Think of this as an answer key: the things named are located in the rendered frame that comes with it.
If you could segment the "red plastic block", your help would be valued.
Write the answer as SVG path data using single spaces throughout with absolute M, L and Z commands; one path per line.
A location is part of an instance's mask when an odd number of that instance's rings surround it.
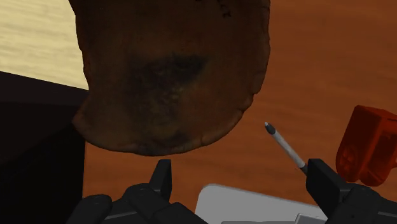
M 338 148 L 335 165 L 348 182 L 383 184 L 391 170 L 397 168 L 397 115 L 357 105 Z

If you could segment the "grey pen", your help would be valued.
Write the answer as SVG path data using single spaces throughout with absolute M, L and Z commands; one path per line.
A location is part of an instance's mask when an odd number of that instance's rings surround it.
M 276 128 L 272 124 L 265 122 L 265 128 L 266 128 L 267 132 L 281 146 L 281 148 L 288 154 L 288 156 L 294 161 L 296 166 L 306 175 L 307 174 L 306 162 L 303 161 L 303 159 L 289 145 L 289 143 L 281 136 L 281 134 L 276 130 Z

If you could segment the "brown round bread loaf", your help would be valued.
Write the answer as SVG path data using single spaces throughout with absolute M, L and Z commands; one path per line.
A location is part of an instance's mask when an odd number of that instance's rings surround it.
M 261 90 L 270 0 L 68 0 L 88 83 L 73 119 L 92 145 L 144 156 L 227 135 Z

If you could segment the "grey flat tablet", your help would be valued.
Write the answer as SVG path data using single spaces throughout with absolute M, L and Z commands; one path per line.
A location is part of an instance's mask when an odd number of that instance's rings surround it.
M 195 214 L 208 224 L 324 224 L 327 220 L 317 206 L 217 184 L 203 187 Z

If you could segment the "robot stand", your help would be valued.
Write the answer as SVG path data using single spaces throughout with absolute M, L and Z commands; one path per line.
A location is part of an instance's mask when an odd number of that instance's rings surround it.
M 87 90 L 0 71 L 0 224 L 65 224 L 82 198 Z

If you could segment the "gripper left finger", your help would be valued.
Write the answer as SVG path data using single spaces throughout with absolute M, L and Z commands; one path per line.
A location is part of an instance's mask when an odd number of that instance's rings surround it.
M 172 169 L 158 161 L 149 183 L 128 187 L 121 198 L 99 194 L 82 199 L 66 224 L 207 224 L 181 203 L 170 203 Z

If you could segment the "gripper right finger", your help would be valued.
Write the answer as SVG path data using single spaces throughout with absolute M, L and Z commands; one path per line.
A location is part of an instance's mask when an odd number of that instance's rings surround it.
M 319 158 L 308 160 L 306 189 L 328 218 L 325 224 L 397 224 L 397 202 L 347 183 Z

